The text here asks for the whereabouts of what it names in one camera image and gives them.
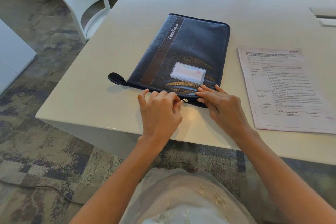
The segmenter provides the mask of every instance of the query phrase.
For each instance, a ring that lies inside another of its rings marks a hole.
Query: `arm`
[[[71,220],[74,223],[119,223],[145,171],[160,153],[182,121],[176,93],[153,92],[146,103],[148,89],[139,94],[143,135],[124,162],[86,202]]]
[[[220,87],[199,88],[213,120],[237,143],[253,164],[272,200],[293,224],[336,223],[336,211],[306,184],[248,124],[240,99]]]

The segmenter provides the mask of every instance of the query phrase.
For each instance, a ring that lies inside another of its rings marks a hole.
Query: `cable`
[[[26,189],[52,188],[52,189],[55,189],[56,191],[58,191],[63,197],[65,197],[67,200],[69,200],[72,203],[75,203],[75,204],[78,204],[78,205],[84,205],[85,204],[85,203],[79,203],[79,202],[73,201],[72,199],[68,198],[63,192],[61,192],[58,188],[53,187],[53,186],[48,186],[48,185],[25,186],[25,185],[16,184],[16,183],[5,182],[3,180],[0,180],[0,182],[2,182],[4,184],[7,184],[7,185],[15,185],[15,186],[19,186],[19,187],[26,188]]]

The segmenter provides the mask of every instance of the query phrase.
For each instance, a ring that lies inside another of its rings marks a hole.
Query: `floor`
[[[117,0],[110,0],[111,6]],[[61,0],[0,0],[0,19],[36,52],[36,58],[0,96],[0,178],[22,185],[51,185],[85,202],[122,162],[101,149],[35,118],[83,48]],[[90,8],[83,23],[100,10]],[[285,159],[336,207],[336,166]],[[257,223],[287,223],[240,151],[170,141],[154,167],[210,172],[250,211]],[[68,223],[80,209],[50,189],[0,184],[0,223]]]

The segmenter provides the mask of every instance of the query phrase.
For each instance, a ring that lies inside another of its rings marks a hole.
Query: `tabletop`
[[[221,86],[241,98],[250,124],[238,46],[301,48],[335,113],[336,27],[323,27],[310,8],[332,13],[336,0],[118,0],[36,117],[141,134],[140,90],[115,85],[107,75],[116,72],[127,79],[169,13],[230,25]],[[208,112],[183,104],[183,121],[172,139],[238,149]],[[258,131],[282,157],[336,165],[336,135]]]

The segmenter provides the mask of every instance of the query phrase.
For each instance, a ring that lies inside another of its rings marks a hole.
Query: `stack of paper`
[[[256,128],[336,134],[300,51],[238,48]]]

